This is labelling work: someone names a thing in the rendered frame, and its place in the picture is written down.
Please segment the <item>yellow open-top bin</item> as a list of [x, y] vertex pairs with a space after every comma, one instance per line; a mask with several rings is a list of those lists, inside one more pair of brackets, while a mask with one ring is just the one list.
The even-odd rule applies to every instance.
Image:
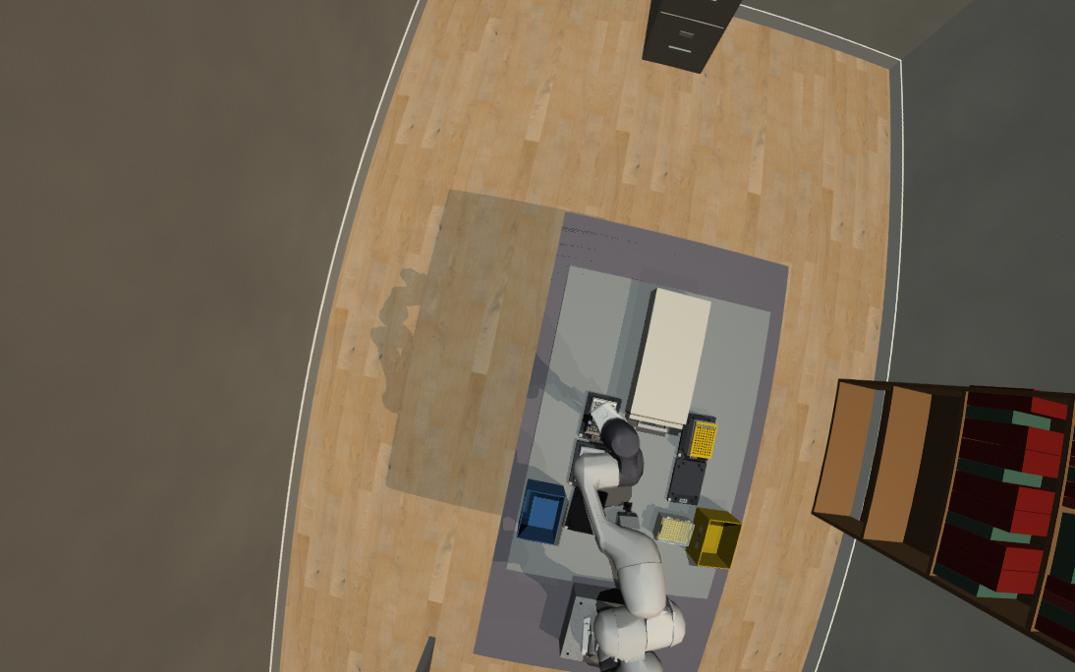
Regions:
[[743, 524], [727, 511], [706, 507], [696, 509], [693, 523], [694, 532], [686, 547], [689, 557], [697, 566], [730, 571]]

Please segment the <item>blue open-top bin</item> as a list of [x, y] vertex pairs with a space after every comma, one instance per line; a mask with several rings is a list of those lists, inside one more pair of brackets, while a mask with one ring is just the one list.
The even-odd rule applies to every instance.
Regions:
[[554, 545], [565, 499], [563, 485], [528, 478], [517, 538]]

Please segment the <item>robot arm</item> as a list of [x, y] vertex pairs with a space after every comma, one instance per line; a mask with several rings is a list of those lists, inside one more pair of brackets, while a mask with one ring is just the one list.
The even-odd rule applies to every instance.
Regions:
[[573, 463], [573, 478], [588, 509], [596, 543], [607, 552], [617, 571], [625, 605], [599, 607], [584, 617], [582, 654], [599, 663], [602, 672], [663, 672], [653, 650], [682, 642], [685, 617], [668, 598], [657, 543], [643, 532], [608, 520], [597, 492], [637, 484], [644, 472], [641, 439], [610, 402], [600, 404], [591, 415], [600, 440], [603, 437], [611, 452], [580, 454]]

